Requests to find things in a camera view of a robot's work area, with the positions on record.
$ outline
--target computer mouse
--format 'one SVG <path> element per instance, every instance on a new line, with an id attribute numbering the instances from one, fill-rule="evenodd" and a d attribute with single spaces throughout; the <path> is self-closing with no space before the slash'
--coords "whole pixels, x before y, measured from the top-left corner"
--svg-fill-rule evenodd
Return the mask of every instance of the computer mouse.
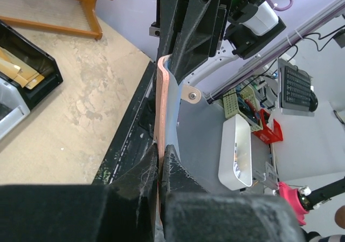
<path id="1" fill-rule="evenodd" d="M 309 111 L 310 112 L 314 112 L 316 111 L 316 109 L 318 108 L 318 105 L 319 105 L 319 101 L 318 101 L 318 98 L 317 96 L 315 95 L 314 91 L 310 91 L 311 94 L 310 94 L 310 106 L 309 106 Z"/>

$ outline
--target black crate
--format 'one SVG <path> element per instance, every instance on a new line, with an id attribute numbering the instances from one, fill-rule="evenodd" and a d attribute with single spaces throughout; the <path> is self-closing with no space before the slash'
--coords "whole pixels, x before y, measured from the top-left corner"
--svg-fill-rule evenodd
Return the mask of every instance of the black crate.
<path id="1" fill-rule="evenodd" d="M 1 20 L 0 46 L 44 76 L 44 80 L 41 83 L 32 90 L 29 90 L 26 87 L 22 88 L 20 84 L 0 72 L 0 78 L 18 89 L 30 110 L 63 82 L 55 59 Z"/>

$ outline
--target beige tab with screw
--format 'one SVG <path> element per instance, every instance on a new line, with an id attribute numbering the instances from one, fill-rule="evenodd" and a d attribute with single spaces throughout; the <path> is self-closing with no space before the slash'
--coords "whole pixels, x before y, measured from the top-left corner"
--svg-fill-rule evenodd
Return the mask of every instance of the beige tab with screw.
<path id="1" fill-rule="evenodd" d="M 189 103 L 198 103 L 201 99 L 201 92 L 197 88 L 184 84 L 181 99 Z"/>

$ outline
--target green basket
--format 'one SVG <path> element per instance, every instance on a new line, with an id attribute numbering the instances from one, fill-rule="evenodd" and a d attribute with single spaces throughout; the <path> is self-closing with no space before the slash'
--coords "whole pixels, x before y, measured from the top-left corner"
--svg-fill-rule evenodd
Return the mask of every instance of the green basket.
<path id="1" fill-rule="evenodd" d="M 252 103 L 252 105 L 255 106 L 257 112 L 260 111 L 260 108 L 258 108 L 257 106 L 254 90 L 250 86 L 247 86 L 243 90 L 241 90 L 240 94 L 244 99 L 248 99 L 250 103 Z M 232 90 L 230 90 L 228 93 L 225 94 L 223 98 L 223 104 L 224 104 L 225 118 L 230 119 L 236 114 L 239 114 L 249 123 L 251 132 L 257 132 L 258 130 L 263 129 L 263 124 L 261 123 L 261 121 L 259 122 L 260 125 L 258 125 L 254 123 L 253 121 L 251 121 L 244 113 L 242 113 L 239 110 L 235 88 L 233 88 Z"/>

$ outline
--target marble floor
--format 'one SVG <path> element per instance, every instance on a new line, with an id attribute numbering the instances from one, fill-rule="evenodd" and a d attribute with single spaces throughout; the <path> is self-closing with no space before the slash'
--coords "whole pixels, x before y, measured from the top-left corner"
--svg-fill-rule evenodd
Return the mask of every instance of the marble floor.
<path id="1" fill-rule="evenodd" d="M 0 141 L 0 184 L 91 183 L 149 58 L 100 20 L 103 38 L 17 29 L 64 82 Z"/>

